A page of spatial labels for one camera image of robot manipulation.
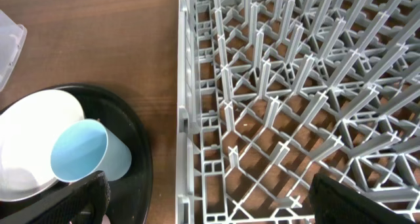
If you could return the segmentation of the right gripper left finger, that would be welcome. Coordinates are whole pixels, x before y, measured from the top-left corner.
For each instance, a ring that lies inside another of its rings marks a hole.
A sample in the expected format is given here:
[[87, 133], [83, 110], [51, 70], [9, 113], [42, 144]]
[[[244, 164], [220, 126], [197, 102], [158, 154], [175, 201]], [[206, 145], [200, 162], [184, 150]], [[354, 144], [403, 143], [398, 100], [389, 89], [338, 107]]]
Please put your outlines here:
[[101, 224], [110, 202], [110, 186], [103, 171], [96, 171], [42, 200], [9, 215], [1, 224]]

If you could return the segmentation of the blue cup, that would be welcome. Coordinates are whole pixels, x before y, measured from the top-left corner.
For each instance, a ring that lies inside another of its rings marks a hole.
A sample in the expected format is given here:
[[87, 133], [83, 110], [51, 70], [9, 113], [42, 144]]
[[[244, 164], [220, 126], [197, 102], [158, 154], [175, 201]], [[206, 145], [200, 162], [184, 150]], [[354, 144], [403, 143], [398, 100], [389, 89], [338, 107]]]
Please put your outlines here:
[[128, 146], [97, 120], [85, 119], [69, 126], [56, 140], [50, 155], [54, 176], [76, 182], [96, 171], [107, 180], [122, 178], [131, 167]]

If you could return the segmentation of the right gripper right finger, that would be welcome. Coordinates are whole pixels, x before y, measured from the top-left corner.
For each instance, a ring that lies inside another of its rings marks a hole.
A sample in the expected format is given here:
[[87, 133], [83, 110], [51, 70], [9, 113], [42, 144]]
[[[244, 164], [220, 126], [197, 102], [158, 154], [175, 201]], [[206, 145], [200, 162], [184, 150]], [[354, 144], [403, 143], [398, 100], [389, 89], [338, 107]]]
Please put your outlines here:
[[309, 200], [316, 224], [411, 223], [332, 178], [317, 173], [311, 183]]

